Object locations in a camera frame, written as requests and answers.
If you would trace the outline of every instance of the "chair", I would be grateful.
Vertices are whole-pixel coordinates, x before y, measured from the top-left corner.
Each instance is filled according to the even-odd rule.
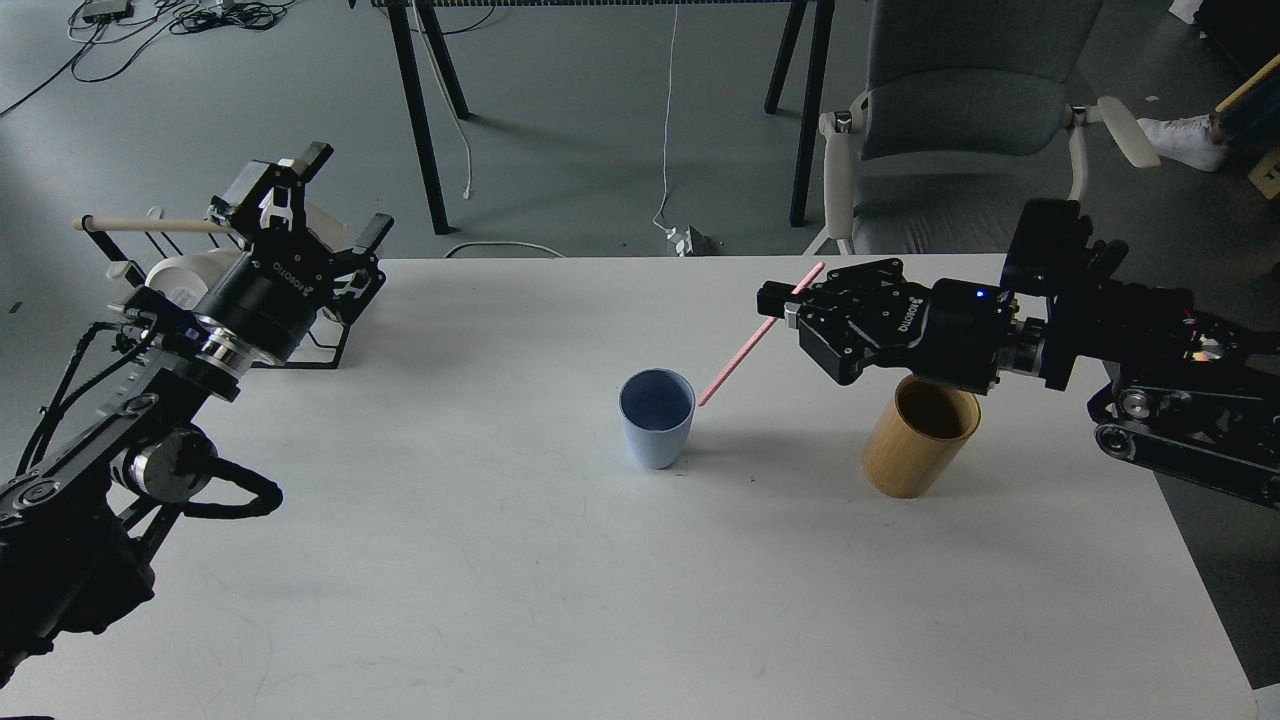
[[[1044,190],[991,172],[986,158],[1037,154],[1066,129],[1069,197],[1078,200],[1087,163],[1076,131],[1097,120],[1107,124],[1134,165],[1158,165],[1160,158],[1119,100],[1103,97],[1088,108],[1066,102],[1066,79],[1101,4],[877,0],[867,91],[849,113],[819,118],[827,141],[827,227],[808,252],[828,240],[845,254],[1004,252],[1023,204]],[[852,137],[859,132],[864,163],[855,178]],[[938,151],[947,152],[932,156],[942,172],[918,172],[918,160],[927,156],[915,154]],[[913,156],[909,172],[901,167],[873,172],[877,160],[884,164],[906,155]]]

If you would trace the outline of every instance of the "pink stick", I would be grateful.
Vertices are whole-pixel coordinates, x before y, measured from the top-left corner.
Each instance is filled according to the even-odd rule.
[[[796,284],[795,290],[791,291],[791,295],[800,295],[800,292],[804,288],[809,287],[809,283],[812,283],[813,279],[818,277],[818,273],[820,273],[826,266],[827,266],[826,263],[818,263],[817,265],[814,265],[813,269],[809,270],[809,273]],[[773,323],[777,322],[778,322],[777,318],[767,318],[763,323],[760,323],[760,327],[756,328],[754,333],[751,333],[751,337],[748,338],[746,343],[744,343],[742,347],[740,347],[739,351],[733,354],[733,357],[730,359],[728,365],[724,365],[724,369],[721,370],[718,375],[716,375],[716,379],[712,380],[712,384],[707,386],[707,389],[703,391],[703,395],[698,398],[699,407],[707,405],[707,401],[710,400],[713,395],[716,395],[716,391],[719,389],[719,386],[724,384],[724,380],[728,379],[728,374],[736,370],[737,366],[742,364],[742,359],[746,357],[746,354],[750,352],[753,348],[755,348],[755,346],[760,342],[760,338],[764,337],[764,333],[769,332],[769,328],[773,327]]]

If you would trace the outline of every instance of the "robotic arm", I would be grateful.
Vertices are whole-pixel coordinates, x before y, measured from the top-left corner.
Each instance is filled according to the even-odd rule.
[[[1280,378],[1245,365],[1280,354],[1280,333],[1197,313],[1185,290],[1111,279],[1128,247],[1087,247],[1091,234],[1078,202],[1032,200],[998,286],[925,288],[888,259],[831,270],[795,296],[765,282],[756,306],[797,329],[840,384],[878,365],[979,395],[1005,370],[1065,389],[1076,357],[1115,363],[1088,404],[1103,452],[1280,509]],[[1044,297],[1047,319],[1019,319],[1019,293]]]
[[[18,475],[0,483],[0,687],[58,633],[101,633],[150,600],[150,561],[179,516],[251,518],[280,505],[274,483],[220,459],[192,419],[210,396],[234,400],[255,361],[285,361],[321,310],[355,323],[385,282],[374,251],[389,215],[374,215],[349,250],[332,251],[307,229],[303,188],[332,154],[316,142],[296,160],[246,165],[210,206],[215,223],[244,240],[243,252],[200,304],[183,310],[131,273],[123,320],[95,323],[82,341],[78,354],[95,332],[115,329],[122,356],[67,395],[77,354]],[[105,416],[46,456],[70,404],[131,363],[142,369]],[[253,498],[192,502],[214,478]],[[138,496],[119,514],[106,501],[113,482]]]

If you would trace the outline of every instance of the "wooden cup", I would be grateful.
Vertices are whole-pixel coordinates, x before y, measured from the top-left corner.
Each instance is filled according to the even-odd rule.
[[[920,497],[980,420],[973,395],[908,375],[863,447],[863,473],[890,497]]]

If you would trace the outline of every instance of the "black table leg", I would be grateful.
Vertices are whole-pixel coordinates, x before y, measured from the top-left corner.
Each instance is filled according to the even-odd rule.
[[[782,97],[782,86],[787,81],[791,58],[796,54],[796,38],[800,37],[800,23],[804,20],[804,9],[808,4],[809,0],[791,0],[791,9],[787,10],[787,24],[782,29],[782,44],[778,45],[778,58],[773,61],[769,94],[764,97],[765,115],[774,115],[778,111],[778,99]]]
[[[404,85],[404,102],[408,105],[408,120],[413,128],[422,184],[426,187],[426,206],[431,210],[431,227],[435,234],[448,234],[454,228],[449,227],[444,211],[440,174],[435,169],[435,149],[431,146],[431,128],[426,124],[426,102],[422,100],[422,81],[417,76],[417,58],[413,55],[413,38],[410,37],[408,15],[403,5],[388,5],[387,14],[392,20],[396,60],[399,63],[401,82]]]
[[[813,170],[813,146],[818,136],[818,113],[822,110],[822,81],[827,72],[827,46],[831,45],[831,18],[836,0],[818,0],[813,19],[813,47],[809,51],[809,79],[804,91],[804,114],[800,118],[800,147],[796,150],[796,177],[791,186],[791,227],[804,225],[809,200],[809,172]]]
[[[449,102],[453,105],[453,114],[460,120],[471,117],[467,110],[467,101],[462,97],[462,86],[458,85],[458,73],[453,69],[453,58],[449,56],[449,47],[444,44],[444,33],[440,32],[440,20],[435,17],[435,5],[431,3],[415,3],[417,19],[422,23],[422,32],[426,35],[426,44],[435,56],[435,67],[440,68],[440,77],[444,79],[444,91],[449,94]]]

